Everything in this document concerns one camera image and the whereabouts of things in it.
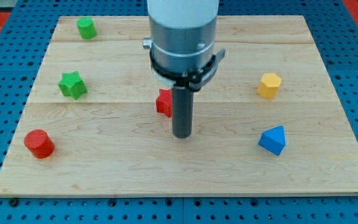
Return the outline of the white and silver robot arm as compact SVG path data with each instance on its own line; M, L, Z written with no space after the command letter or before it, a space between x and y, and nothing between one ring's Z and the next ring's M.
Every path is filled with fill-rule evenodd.
M226 51L214 53L218 0L148 0L150 65L170 88L198 91L216 73Z

